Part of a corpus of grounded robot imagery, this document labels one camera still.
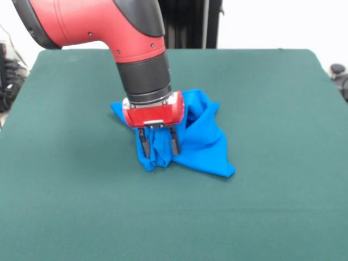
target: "green table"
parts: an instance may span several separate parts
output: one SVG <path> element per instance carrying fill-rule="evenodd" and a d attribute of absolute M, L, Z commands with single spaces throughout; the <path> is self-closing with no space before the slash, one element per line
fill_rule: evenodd
<path fill-rule="evenodd" d="M 0 260 L 348 260 L 348 107 L 306 50 L 169 51 L 236 174 L 148 173 L 107 50 L 44 51 L 0 133 Z"/>

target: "white wall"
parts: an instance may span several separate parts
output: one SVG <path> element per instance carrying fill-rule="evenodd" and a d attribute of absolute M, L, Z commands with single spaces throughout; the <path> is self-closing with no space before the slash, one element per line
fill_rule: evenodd
<path fill-rule="evenodd" d="M 332 63 L 348 66 L 347 0 L 223 0 L 223 5 L 219 48 L 308 48 L 325 70 Z M 26 31 L 11 0 L 0 0 L 0 24 L 11 33 L 27 64 L 33 65 L 42 48 Z M 98 42 L 73 48 L 106 46 Z"/>

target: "black cable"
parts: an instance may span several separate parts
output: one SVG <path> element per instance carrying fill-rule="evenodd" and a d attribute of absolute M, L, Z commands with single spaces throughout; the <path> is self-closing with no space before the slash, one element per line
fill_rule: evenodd
<path fill-rule="evenodd" d="M 13 50 L 15 51 L 15 53 L 17 54 L 17 56 L 22 60 L 22 63 L 24 63 L 24 65 L 25 65 L 26 67 L 28 67 L 28 65 L 27 65 L 26 62 L 24 61 L 23 57 L 22 57 L 22 56 L 19 54 L 19 52 L 16 50 L 15 45 L 14 45 L 13 42 L 12 42 L 11 35 L 5 30 L 5 28 L 3 28 L 3 26 L 2 26 L 1 24 L 0 24 L 0 28 L 1 28 L 1 30 L 4 31 L 4 33 L 6 33 L 7 36 L 9 37 L 10 44 L 12 45 L 12 48 L 13 48 Z"/>

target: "blue towel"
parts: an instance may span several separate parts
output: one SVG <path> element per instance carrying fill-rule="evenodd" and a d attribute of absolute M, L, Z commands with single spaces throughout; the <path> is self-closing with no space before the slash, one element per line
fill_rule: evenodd
<path fill-rule="evenodd" d="M 185 116 L 176 126 L 181 146 L 181 154 L 174 156 L 171 151 L 171 134 L 167 128 L 145 129 L 145 137 L 150 142 L 150 159 L 146 158 L 136 133 L 136 147 L 139 161 L 145 170 L 152 171 L 156 166 L 167 167 L 171 161 L 194 170 L 222 177 L 234 174 L 234 167 L 228 162 L 227 140 L 216 125 L 215 113 L 219 104 L 211 102 L 201 90 L 183 92 Z M 114 113 L 126 124 L 122 113 L 122 103 L 111 105 Z"/>

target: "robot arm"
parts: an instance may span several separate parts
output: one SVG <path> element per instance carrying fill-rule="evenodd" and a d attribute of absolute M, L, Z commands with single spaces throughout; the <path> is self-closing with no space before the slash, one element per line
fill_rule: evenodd
<path fill-rule="evenodd" d="M 184 115 L 180 92 L 172 92 L 157 0 L 13 0 L 34 40 L 46 49 L 103 41 L 110 48 L 127 98 L 123 114 L 139 128 L 150 156 L 144 128 L 170 127 L 174 154 L 180 149 L 175 124 Z"/>

